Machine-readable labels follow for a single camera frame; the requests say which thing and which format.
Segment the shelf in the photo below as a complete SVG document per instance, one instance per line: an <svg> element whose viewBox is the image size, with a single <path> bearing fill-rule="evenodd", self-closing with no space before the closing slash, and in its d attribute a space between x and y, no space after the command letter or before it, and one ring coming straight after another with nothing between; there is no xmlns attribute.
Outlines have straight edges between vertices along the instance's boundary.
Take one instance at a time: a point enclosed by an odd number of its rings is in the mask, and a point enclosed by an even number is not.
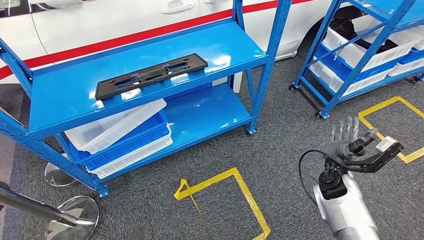
<svg viewBox="0 0 424 240"><path fill-rule="evenodd" d="M172 132L173 144L106 178L97 178L97 183L125 174L253 119L225 83L172 100L164 112Z"/></svg>
<svg viewBox="0 0 424 240"><path fill-rule="evenodd" d="M387 21L402 0L347 0L361 11L381 22ZM399 32L424 24L424 0L416 0L392 32Z"/></svg>
<svg viewBox="0 0 424 240"><path fill-rule="evenodd" d="M205 59L208 67L95 100L100 81L192 53ZM28 135L51 136L268 60L269 55L228 18L42 68L34 72Z"/></svg>
<svg viewBox="0 0 424 240"><path fill-rule="evenodd" d="M411 70L411 71L407 71L405 73L402 73L402 74L399 74L399 75L396 75L396 76L386 76L383 80L381 80L379 82L376 82L376 83L371 84L367 87L361 88L361 89L359 89L355 92L352 92L352 93L350 93L346 96L342 96L339 101L341 102L341 101L345 101L345 100L354 98L358 95L364 94L366 92L369 92L369 91L374 90L376 88L382 87L384 85L388 85L388 84L394 83L396 81L399 81L399 80L402 80L402 79L405 79L405 78L408 78L408 77L416 76L416 75L419 75L421 73L424 73L424 66L417 68L417 69L414 69L414 70Z"/></svg>

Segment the round metal base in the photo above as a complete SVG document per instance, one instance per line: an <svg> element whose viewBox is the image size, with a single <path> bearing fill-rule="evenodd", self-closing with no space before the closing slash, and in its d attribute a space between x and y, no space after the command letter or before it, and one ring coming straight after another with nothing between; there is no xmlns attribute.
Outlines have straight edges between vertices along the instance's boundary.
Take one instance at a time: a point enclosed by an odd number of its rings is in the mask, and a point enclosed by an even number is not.
<svg viewBox="0 0 424 240"><path fill-rule="evenodd" d="M58 188L67 188L78 183L78 180L64 173L50 162L45 166L44 179L48 184Z"/></svg>
<svg viewBox="0 0 424 240"><path fill-rule="evenodd" d="M97 203L88 196L75 196L57 209L74 216L95 221L93 225L65 224L51 221L45 230L46 240L87 240L94 233L100 222L100 213Z"/></svg>

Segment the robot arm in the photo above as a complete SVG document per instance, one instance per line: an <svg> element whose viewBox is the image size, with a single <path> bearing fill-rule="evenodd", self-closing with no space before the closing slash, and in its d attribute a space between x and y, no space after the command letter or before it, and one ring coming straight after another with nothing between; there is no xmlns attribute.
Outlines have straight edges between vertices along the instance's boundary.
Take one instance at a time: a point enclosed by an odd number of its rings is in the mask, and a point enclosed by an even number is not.
<svg viewBox="0 0 424 240"><path fill-rule="evenodd" d="M358 120L355 119L353 128L352 123L350 118L344 139L341 136L343 127L340 127L337 140L335 131L332 131L331 141L325 150L324 171L319 176L319 184L313 187L313 192L321 216L337 240L379 240L377 226L351 172L375 173L404 147L393 138L386 137L376 146L380 153L365 160L354 161L353 158L364 155L365 147L376 139L376 130L371 129L358 138Z"/></svg>

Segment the robot finger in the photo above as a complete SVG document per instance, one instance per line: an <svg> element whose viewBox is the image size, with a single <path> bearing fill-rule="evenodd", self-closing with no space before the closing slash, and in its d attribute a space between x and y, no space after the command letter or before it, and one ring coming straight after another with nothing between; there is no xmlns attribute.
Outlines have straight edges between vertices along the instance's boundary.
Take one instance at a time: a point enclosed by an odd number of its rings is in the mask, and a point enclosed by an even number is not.
<svg viewBox="0 0 424 240"><path fill-rule="evenodd" d="M331 137L330 137L330 141L334 141L336 139L336 126L333 125L331 127Z"/></svg>
<svg viewBox="0 0 424 240"><path fill-rule="evenodd" d="M358 132L359 132L358 126L359 126L359 119L356 116L353 119L353 136L352 136L353 140L358 139Z"/></svg>
<svg viewBox="0 0 424 240"><path fill-rule="evenodd" d="M352 123L353 123L353 120L352 120L352 117L348 117L347 118L347 127L346 127L346 131L344 132L344 140L348 140L349 139L349 137L352 135L351 134L351 131L352 131Z"/></svg>
<svg viewBox="0 0 424 240"><path fill-rule="evenodd" d="M343 120L340 120L339 121L339 123L338 123L338 125L339 125L339 128L338 128L338 141L341 141L342 140L342 137L343 137L343 128L344 128L344 122L343 122Z"/></svg>

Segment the yellow tape square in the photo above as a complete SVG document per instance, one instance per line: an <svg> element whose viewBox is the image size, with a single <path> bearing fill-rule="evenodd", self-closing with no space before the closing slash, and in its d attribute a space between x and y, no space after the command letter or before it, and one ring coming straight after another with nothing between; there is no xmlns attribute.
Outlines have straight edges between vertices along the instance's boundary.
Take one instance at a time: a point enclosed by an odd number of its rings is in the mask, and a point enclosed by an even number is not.
<svg viewBox="0 0 424 240"><path fill-rule="evenodd" d="M198 191L212 185L215 184L219 181L222 181L228 177L234 176L235 180L238 183L238 186L241 189L241 192L243 193L244 197L246 198L247 202L249 203L250 208L253 211L254 216L257 219L257 222L260 225L260 228L262 229L262 233L259 234L258 236L256 236L255 238L253 238L253 240L265 240L267 238L267 236L270 234L271 229L268 226L267 222L265 221L264 216L262 215L261 210L259 209L258 205L256 204L255 200L252 197L251 192L248 189L248 186L246 186L245 181L243 180L242 176L240 175L239 171L237 170L237 168L233 167L225 172L222 172L216 176L213 176L211 178L209 178L208 180L205 180L197 185L194 186L189 186L189 184L187 183L187 181L183 178L181 178L180 181L180 186L178 188L178 190L175 192L175 194L173 195L175 199L177 200L181 200L183 198L189 197L191 198L191 200L194 203L194 206L196 207L201 221L203 222L203 224L205 224L205 221L202 218L202 214L200 213L199 207L196 203L196 201L193 198L193 194L197 193Z"/></svg>
<svg viewBox="0 0 424 240"><path fill-rule="evenodd" d="M388 99L388 100L386 100L382 103L379 103L375 106L372 106L372 107L370 107L366 110L359 112L358 118L369 129L373 129L374 127L365 119L365 116L372 114L372 113L374 113L374 112L376 112L376 111L378 111L378 110L380 110L384 107L387 107L390 104L396 103L398 101L403 103L404 105L406 105L409 109L411 109L412 111L414 111L416 114L418 114L419 116L421 116L424 119L424 113L422 111L420 111L418 108L414 107L412 104L410 104L409 102L407 102L405 99L403 99L400 96L394 96L394 97L392 97L392 98L390 98L390 99ZM377 137L381 140L384 139L384 136L379 132L377 132ZM424 147L419 149L419 150L416 150L415 152L413 152L413 153L411 153L407 156L403 155L401 152L399 154L397 154L397 156L402 161L404 161L406 164L408 164L408 163L414 161L415 159L424 156Z"/></svg>

